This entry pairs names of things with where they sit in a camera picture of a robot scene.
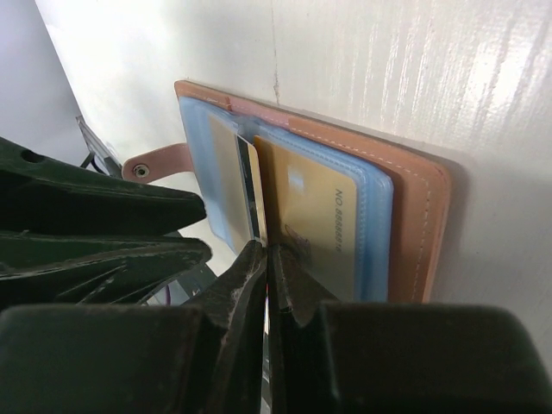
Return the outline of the brown leather card holder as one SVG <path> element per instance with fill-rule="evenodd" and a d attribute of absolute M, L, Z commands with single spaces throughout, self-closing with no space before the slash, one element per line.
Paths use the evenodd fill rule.
<path fill-rule="evenodd" d="M 209 124 L 211 116 L 219 116 L 253 145 L 255 136 L 266 135 L 353 179 L 354 297 L 345 301 L 422 303 L 429 298 L 451 194 L 443 166 L 367 135 L 206 86 L 179 81 L 175 91 L 185 141 L 127 160 L 125 179 L 147 183 L 192 173 L 212 233 L 229 246 Z"/>

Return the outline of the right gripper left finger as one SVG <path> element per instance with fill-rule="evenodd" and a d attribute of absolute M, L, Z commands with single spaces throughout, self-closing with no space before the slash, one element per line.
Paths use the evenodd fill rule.
<path fill-rule="evenodd" d="M 267 252 L 249 241 L 231 267 L 188 302 L 201 311 L 182 413 L 258 413 Z"/>

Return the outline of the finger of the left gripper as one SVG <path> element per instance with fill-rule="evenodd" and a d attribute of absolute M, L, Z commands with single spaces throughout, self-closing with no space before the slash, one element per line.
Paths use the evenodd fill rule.
<path fill-rule="evenodd" d="M 1 234 L 2 304 L 143 304 L 211 257 L 196 238 Z"/>
<path fill-rule="evenodd" d="M 1 140 L 1 228 L 39 235 L 165 235 L 204 220 L 197 194 L 113 178 Z"/>

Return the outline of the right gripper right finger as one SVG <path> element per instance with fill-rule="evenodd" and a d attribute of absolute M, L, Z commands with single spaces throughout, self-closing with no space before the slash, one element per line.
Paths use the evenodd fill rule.
<path fill-rule="evenodd" d="M 267 262 L 274 413 L 339 413 L 341 392 L 330 312 L 336 297 L 292 249 L 275 244 Z"/>

